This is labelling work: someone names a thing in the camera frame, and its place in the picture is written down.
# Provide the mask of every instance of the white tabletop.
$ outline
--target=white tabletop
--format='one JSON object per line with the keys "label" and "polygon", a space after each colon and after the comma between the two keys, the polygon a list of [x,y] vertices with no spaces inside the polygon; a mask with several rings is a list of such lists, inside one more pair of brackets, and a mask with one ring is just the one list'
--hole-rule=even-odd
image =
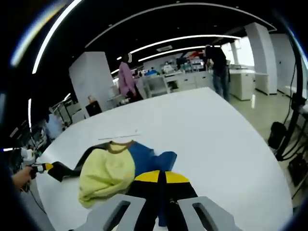
{"label": "white tabletop", "polygon": [[[40,161],[74,168],[87,148],[109,141],[99,138],[133,133],[140,135],[131,139],[158,154],[175,151],[173,171],[188,177],[199,196],[233,214],[243,231],[276,231],[291,217],[288,185],[269,147],[209,88],[154,97],[78,122],[46,149]],[[75,229],[86,221],[89,210],[77,200],[78,179],[59,183],[38,174],[37,183],[56,231]]]}

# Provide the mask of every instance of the ceiling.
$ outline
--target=ceiling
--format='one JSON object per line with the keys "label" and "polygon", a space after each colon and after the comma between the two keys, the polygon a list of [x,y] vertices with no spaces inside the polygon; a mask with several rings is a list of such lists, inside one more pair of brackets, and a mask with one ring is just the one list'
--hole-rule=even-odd
{"label": "ceiling", "polygon": [[[12,32],[9,33],[9,41],[5,46],[7,65],[9,65],[11,53],[27,25],[35,20],[36,15],[51,2],[53,1],[20,0],[19,5],[9,3],[8,27],[12,28],[12,30],[10,29]],[[24,99],[20,101],[27,102],[28,98],[37,97],[38,105],[45,104],[48,107],[63,99],[67,93],[73,93],[68,77],[68,68],[85,51],[104,51],[110,70],[113,71],[119,66],[117,57],[124,52],[165,39],[201,34],[227,34],[243,37],[245,36],[244,26],[252,22],[258,22],[268,29],[272,29],[272,26],[247,14],[208,5],[179,5],[157,9],[113,27],[117,22],[133,14],[154,7],[176,4],[176,2],[175,0],[156,0],[140,4],[140,1],[135,0],[108,2],[83,0],[55,31],[42,56],[37,73],[31,75],[40,46],[53,23],[65,9],[64,7],[38,32],[15,71],[18,73],[15,76],[19,76],[19,79],[23,78],[23,81],[13,80],[14,84],[22,83],[20,91],[24,93]],[[254,14],[269,23],[275,23],[270,8],[261,4],[243,5],[223,0],[206,2],[237,7],[237,9]],[[107,29],[110,30],[85,48],[92,39]],[[158,53],[156,49],[159,47],[172,45],[174,49],[177,49],[206,44],[223,44],[229,41],[232,39],[224,38],[217,41],[217,38],[192,38],[161,44],[133,54],[132,66],[139,64],[138,59]]]}

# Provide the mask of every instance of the man in black shirt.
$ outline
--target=man in black shirt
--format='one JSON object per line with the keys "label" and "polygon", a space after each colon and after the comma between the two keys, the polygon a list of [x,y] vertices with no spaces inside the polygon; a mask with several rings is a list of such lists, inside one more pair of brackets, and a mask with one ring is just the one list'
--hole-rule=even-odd
{"label": "man in black shirt", "polygon": [[216,93],[229,102],[229,69],[227,67],[226,56],[221,48],[205,47],[205,62],[210,66],[210,60],[214,62],[213,65],[213,85]]}

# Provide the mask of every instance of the woman in pink shirt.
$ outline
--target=woman in pink shirt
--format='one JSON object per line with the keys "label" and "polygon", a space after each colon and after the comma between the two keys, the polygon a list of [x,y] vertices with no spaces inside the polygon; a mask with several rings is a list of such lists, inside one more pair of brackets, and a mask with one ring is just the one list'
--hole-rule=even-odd
{"label": "woman in pink shirt", "polygon": [[131,53],[123,55],[122,62],[119,67],[119,89],[121,94],[124,97],[129,98],[129,101],[132,103],[143,100],[143,98],[136,87],[133,75],[128,66],[128,63],[130,62]]}

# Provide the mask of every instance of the yellow cloth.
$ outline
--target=yellow cloth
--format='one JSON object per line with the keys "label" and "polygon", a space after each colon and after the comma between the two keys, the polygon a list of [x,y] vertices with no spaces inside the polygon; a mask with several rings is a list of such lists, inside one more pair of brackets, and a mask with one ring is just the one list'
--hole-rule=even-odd
{"label": "yellow cloth", "polygon": [[[112,145],[113,150],[123,146]],[[123,192],[133,182],[135,164],[128,149],[118,154],[95,149],[85,161],[79,182],[79,202],[86,208]]]}

